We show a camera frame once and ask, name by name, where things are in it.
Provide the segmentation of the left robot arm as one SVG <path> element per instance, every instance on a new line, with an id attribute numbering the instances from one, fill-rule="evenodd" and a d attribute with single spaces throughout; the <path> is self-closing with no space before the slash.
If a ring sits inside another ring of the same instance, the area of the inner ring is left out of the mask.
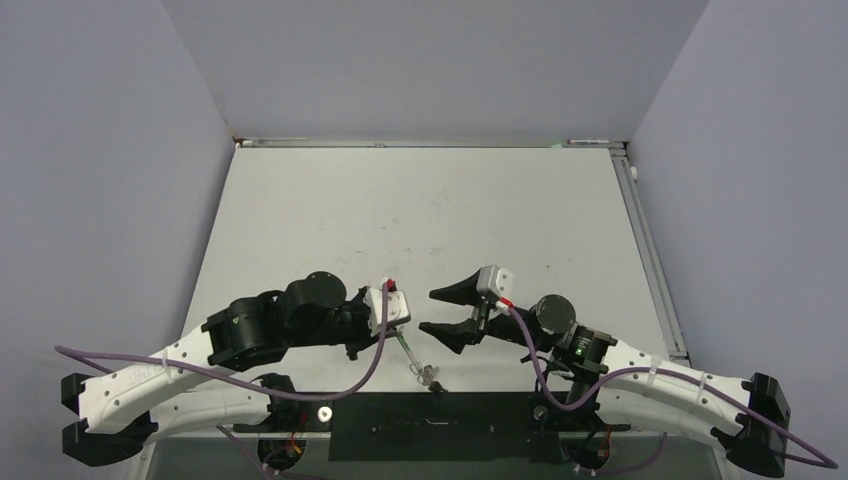
<path id="1" fill-rule="evenodd" d="M 263 374 L 253 383 L 242 373 L 276 364 L 294 348 L 341 345 L 349 358 L 367 348 L 381 352 L 391 330 L 410 318 L 393 280 L 349 296 L 337 276 L 317 271 L 282 290 L 233 301 L 154 354 L 122 354 L 116 371 L 102 366 L 103 353 L 63 348 L 96 372 L 61 382 L 62 404 L 77 417 L 62 431 L 62 450 L 99 467 L 206 427 L 259 433 L 294 427 L 304 404 L 325 407 L 335 395 L 299 393 L 286 375 Z"/>

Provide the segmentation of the perforated metal key plate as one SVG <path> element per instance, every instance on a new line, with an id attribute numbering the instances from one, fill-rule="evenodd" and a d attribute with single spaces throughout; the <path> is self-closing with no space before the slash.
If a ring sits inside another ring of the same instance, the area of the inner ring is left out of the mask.
<path id="1" fill-rule="evenodd" d="M 395 329 L 395 338 L 409 361 L 410 371 L 414 374 L 421 385 L 430 388 L 436 382 L 436 376 L 439 368 L 430 364 L 425 364 L 420 360 L 405 338 L 401 327 Z"/>

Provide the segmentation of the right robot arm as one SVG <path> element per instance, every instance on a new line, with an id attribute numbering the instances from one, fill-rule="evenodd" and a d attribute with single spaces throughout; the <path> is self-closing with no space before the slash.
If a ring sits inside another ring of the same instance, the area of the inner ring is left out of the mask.
<path id="1" fill-rule="evenodd" d="M 487 337 L 522 345 L 549 413 L 588 430 L 628 426 L 683 436 L 767 478 L 786 472 L 791 411 L 779 382 L 697 371 L 578 322 L 572 303 L 547 294 L 524 309 L 508 299 L 512 273 L 497 265 L 429 293 L 468 306 L 459 323 L 422 322 L 455 354 Z"/>

